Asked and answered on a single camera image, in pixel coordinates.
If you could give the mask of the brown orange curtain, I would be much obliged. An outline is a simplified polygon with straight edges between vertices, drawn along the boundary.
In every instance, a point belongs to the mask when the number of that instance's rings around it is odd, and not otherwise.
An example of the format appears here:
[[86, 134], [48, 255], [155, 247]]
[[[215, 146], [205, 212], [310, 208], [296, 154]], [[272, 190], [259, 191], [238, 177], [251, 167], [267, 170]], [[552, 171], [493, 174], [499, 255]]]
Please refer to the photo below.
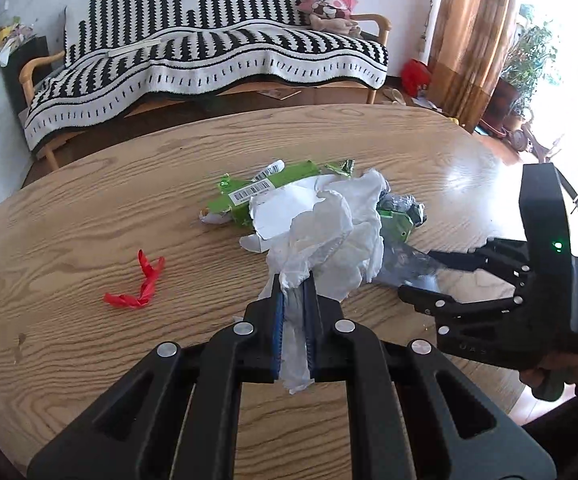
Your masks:
[[519, 0], [441, 0], [429, 54], [427, 98], [472, 132], [512, 44]]

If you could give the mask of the green snack wrapper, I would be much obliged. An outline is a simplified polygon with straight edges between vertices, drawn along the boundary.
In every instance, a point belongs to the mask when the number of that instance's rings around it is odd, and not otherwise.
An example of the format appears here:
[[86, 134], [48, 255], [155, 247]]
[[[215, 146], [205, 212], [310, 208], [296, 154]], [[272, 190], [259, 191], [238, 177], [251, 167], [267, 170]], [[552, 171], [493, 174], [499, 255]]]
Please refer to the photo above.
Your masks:
[[266, 252], [272, 240], [287, 233], [292, 220], [320, 203], [320, 192], [335, 191], [351, 202], [370, 194], [368, 186], [354, 174], [355, 161], [272, 162], [249, 180], [228, 174], [219, 180], [219, 197], [200, 211], [206, 224], [233, 222], [252, 231], [240, 238], [248, 252]]

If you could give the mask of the red bag on floor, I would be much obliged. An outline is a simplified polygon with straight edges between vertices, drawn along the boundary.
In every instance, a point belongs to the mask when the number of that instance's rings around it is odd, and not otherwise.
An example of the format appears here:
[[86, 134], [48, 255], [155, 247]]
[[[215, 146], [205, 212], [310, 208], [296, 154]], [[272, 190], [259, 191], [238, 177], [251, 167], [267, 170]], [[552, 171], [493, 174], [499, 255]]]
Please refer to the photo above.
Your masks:
[[417, 98], [421, 92], [426, 91], [431, 81], [427, 65], [415, 58], [404, 63], [400, 77], [402, 88], [412, 98]]

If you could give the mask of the white tissue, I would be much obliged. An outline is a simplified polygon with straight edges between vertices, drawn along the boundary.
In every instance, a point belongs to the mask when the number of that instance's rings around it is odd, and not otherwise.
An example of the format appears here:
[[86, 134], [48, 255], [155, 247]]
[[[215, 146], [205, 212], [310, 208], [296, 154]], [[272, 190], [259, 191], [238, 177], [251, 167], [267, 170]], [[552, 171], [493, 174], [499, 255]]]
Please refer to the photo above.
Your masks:
[[368, 186], [368, 196], [349, 202], [335, 191], [320, 192], [320, 203], [296, 216], [289, 231], [272, 240], [266, 252], [255, 252], [266, 255], [268, 268], [268, 279], [259, 297], [271, 296], [278, 278], [285, 300], [279, 379], [291, 394], [313, 382], [307, 366], [300, 285], [313, 278], [318, 295], [342, 301], [359, 285], [373, 281], [382, 265], [377, 204], [389, 184], [375, 169], [359, 178]]

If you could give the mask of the pink plush doll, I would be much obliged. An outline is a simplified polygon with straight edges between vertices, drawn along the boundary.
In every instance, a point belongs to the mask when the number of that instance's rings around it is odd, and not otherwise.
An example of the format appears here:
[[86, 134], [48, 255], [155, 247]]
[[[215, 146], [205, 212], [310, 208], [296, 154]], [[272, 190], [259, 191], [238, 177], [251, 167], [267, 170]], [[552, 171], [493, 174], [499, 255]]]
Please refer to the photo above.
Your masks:
[[301, 0], [298, 10], [317, 32], [359, 38], [361, 27], [351, 18], [356, 3], [356, 0]]

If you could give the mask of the green potted plant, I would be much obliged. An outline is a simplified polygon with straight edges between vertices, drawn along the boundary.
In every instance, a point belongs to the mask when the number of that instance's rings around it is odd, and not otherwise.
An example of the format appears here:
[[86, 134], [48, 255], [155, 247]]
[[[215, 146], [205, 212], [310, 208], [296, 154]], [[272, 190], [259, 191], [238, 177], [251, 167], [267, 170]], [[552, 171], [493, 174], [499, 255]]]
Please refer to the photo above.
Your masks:
[[550, 22], [537, 22], [534, 7], [521, 4], [513, 41], [508, 49], [498, 82], [479, 127], [490, 136], [504, 138], [520, 128], [541, 80], [553, 78], [558, 40]]

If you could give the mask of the black white striped sofa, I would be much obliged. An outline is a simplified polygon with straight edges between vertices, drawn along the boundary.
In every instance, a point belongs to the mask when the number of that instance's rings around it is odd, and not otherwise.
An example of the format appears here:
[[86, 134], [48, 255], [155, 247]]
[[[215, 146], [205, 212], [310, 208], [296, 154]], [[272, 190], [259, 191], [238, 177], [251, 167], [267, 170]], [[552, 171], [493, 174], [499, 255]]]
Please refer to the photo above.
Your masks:
[[25, 89], [28, 148], [107, 122], [149, 94], [189, 99], [250, 81], [379, 89], [385, 41], [317, 32], [300, 1], [74, 0], [64, 10], [62, 69]]

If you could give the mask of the blue white wrapper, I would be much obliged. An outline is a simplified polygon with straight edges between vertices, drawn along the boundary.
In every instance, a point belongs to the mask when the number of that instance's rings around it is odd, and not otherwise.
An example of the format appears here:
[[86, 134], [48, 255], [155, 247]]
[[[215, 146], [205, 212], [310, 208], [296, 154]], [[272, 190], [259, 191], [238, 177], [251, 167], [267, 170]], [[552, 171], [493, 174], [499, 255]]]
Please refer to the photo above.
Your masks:
[[425, 205], [411, 194], [382, 192], [377, 212], [383, 257], [375, 281], [394, 288], [407, 285], [438, 292], [440, 263], [408, 244], [411, 234], [427, 220]]

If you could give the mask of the slippers on floor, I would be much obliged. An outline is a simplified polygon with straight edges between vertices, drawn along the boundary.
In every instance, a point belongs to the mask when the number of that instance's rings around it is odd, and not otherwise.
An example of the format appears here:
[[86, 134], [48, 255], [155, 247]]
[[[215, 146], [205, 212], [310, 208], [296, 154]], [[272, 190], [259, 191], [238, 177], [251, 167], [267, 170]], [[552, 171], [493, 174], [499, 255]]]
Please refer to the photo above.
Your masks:
[[417, 106], [421, 108], [426, 108], [426, 110], [434, 110], [438, 112], [438, 107], [427, 100], [424, 96], [419, 96], [418, 98], [412, 98], [407, 93], [401, 92], [399, 89], [391, 87], [383, 87], [382, 95], [390, 101], [392, 104], [399, 104], [402, 106]]

